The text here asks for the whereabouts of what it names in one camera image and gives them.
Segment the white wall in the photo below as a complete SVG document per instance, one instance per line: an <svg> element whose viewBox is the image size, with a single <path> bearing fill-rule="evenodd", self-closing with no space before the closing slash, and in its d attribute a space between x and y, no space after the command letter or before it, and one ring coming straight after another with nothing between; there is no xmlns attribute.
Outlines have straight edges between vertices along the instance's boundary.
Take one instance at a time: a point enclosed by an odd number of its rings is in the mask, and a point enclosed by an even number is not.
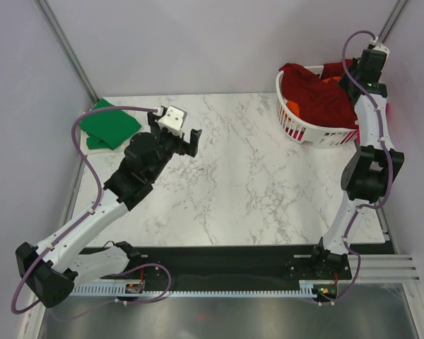
<svg viewBox="0 0 424 339"><path fill-rule="evenodd" d="M284 63L338 61L347 36L378 33L395 0L49 2L93 86L111 96L274 91Z"/></svg>
<svg viewBox="0 0 424 339"><path fill-rule="evenodd" d="M389 37L384 70L389 131L405 165L386 208L394 239L413 254L424 284L424 0L412 1Z"/></svg>
<svg viewBox="0 0 424 339"><path fill-rule="evenodd" d="M59 225L77 159L70 127L88 106L33 0L0 0L0 339L21 323L14 251Z"/></svg>

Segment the laundry basket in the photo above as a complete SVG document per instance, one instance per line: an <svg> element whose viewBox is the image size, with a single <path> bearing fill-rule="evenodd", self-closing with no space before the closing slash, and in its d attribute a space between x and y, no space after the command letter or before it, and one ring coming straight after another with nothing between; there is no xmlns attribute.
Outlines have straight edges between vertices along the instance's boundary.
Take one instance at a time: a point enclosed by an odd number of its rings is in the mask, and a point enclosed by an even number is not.
<svg viewBox="0 0 424 339"><path fill-rule="evenodd" d="M321 76L323 66L308 66L307 70ZM336 147L354 141L358 135L356 129L338 129L320 127L308 124L295 116L286 106L287 100L281 94L281 81L284 72L281 71L276 77L276 94L278 96L277 113L278 120L286 135L296 143L309 141L314 147Z"/></svg>

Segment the green cloth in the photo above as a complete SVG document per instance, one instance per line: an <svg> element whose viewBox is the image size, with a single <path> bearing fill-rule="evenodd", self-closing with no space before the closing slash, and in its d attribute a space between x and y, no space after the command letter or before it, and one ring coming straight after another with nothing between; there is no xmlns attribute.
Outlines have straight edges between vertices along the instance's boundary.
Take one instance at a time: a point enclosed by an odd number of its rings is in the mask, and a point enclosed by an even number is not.
<svg viewBox="0 0 424 339"><path fill-rule="evenodd" d="M113 105L101 99L94 108L103 107ZM98 148L114 150L141 128L135 118L120 110L94 114L82 120L79 126L88 134L86 145L90 150Z"/></svg>

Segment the red cloth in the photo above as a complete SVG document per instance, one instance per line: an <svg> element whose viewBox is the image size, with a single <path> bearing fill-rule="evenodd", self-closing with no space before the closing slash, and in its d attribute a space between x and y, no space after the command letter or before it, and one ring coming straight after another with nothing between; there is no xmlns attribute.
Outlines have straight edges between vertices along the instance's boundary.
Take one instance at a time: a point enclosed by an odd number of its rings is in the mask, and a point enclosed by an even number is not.
<svg viewBox="0 0 424 339"><path fill-rule="evenodd" d="M285 99L298 103L303 121L323 127L357 128L357 117L346 91L334 79L325 83L297 64L286 64L280 71L284 71L281 93Z"/></svg>
<svg viewBox="0 0 424 339"><path fill-rule="evenodd" d="M346 59L347 68L350 68L352 64L352 59ZM342 67L342 62L334 62L331 64L325 64L324 70L320 78L322 80L332 78L334 76L343 76L344 75L344 67Z"/></svg>

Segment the marble tabletop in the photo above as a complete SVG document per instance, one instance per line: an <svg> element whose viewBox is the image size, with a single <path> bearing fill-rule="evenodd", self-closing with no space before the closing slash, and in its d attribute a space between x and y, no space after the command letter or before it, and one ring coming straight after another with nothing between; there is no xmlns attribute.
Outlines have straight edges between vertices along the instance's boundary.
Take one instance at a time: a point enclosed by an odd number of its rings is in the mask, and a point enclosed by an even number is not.
<svg viewBox="0 0 424 339"><path fill-rule="evenodd" d="M276 118L274 94L107 97L114 105L174 105L188 112L184 132L202 129L195 158L174 155L154 190L89 246L126 240L133 246L316 244L341 203L340 178L353 144L319 149L298 145ZM139 121L148 131L146 114ZM102 182L122 153L89 155ZM75 213L96 195L83 173ZM363 216L354 242L381 243L374 211Z"/></svg>

